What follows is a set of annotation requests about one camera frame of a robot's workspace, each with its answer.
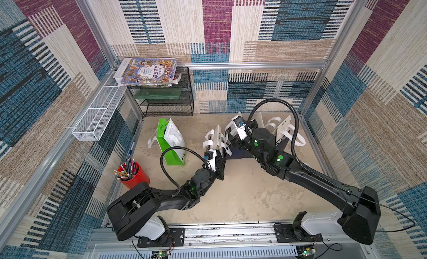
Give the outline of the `green white takeout bag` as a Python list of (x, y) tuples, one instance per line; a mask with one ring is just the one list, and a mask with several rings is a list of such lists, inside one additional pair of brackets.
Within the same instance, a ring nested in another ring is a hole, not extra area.
[[(148, 140), (148, 148), (157, 142), (161, 152), (164, 152), (170, 147), (184, 147), (185, 141), (177, 126), (172, 119), (159, 119), (157, 129), (154, 131), (151, 138)], [(185, 164), (185, 151), (172, 150), (164, 155), (164, 161), (168, 166), (182, 166)]]

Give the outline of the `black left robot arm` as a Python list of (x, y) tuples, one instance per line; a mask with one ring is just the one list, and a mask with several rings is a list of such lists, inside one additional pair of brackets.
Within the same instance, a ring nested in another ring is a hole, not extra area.
[(107, 208), (119, 241), (136, 235), (158, 211), (188, 210), (200, 202), (216, 180), (223, 180), (226, 156), (217, 150), (205, 152), (202, 168), (176, 190), (158, 190), (141, 182)]

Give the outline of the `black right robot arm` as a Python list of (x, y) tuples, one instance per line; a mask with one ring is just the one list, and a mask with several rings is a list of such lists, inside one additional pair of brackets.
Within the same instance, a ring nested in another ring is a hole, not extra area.
[(342, 212), (338, 224), (351, 239), (365, 245), (373, 243), (381, 216), (376, 190), (341, 183), (302, 165), (292, 154), (276, 148), (275, 136), (269, 130), (245, 126), (244, 119), (235, 116), (226, 127), (226, 140), (248, 151), (268, 174), (298, 184), (337, 207)]

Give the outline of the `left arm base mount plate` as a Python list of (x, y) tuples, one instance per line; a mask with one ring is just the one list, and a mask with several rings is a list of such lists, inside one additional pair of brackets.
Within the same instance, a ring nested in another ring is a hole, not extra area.
[(169, 247), (174, 243), (175, 247), (184, 245), (185, 228), (176, 227), (166, 230), (157, 240), (152, 241), (148, 237), (138, 238), (138, 248)]

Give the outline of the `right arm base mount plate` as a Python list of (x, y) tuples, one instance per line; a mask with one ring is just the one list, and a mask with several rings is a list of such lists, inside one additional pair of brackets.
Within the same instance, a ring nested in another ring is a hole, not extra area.
[(299, 212), (292, 224), (274, 223), (273, 229), (278, 243), (312, 242), (317, 243), (323, 240), (322, 235), (311, 235), (302, 227), (302, 219), (307, 214), (306, 211)]

